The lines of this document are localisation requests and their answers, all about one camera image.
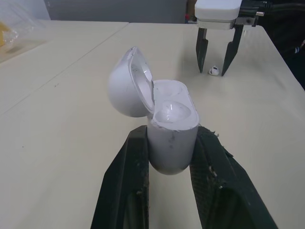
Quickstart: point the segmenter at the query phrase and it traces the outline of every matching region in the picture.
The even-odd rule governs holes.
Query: case lid
[[[154,112],[152,74],[138,47],[127,51],[112,71],[108,97],[115,109],[130,117]]]

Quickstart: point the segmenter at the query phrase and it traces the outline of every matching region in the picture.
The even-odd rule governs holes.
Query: gray wall
[[[187,0],[45,0],[52,20],[184,23]]]

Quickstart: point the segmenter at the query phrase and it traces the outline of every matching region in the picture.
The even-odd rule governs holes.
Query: table
[[[208,30],[204,74],[196,36],[195,25],[129,24],[2,114],[0,228],[90,227],[106,169],[128,133],[146,123],[107,98],[111,70],[134,45],[155,80],[187,85],[201,124],[246,169],[278,227],[301,228],[302,87],[261,27],[242,37],[225,77],[205,72],[222,66],[233,31]],[[151,229],[201,228],[188,168],[175,176],[150,168],[150,205]]]
[[[41,21],[41,24],[42,28],[30,33],[11,52],[0,54],[0,63],[2,59],[15,56],[1,64],[0,114],[56,77],[128,23]]]

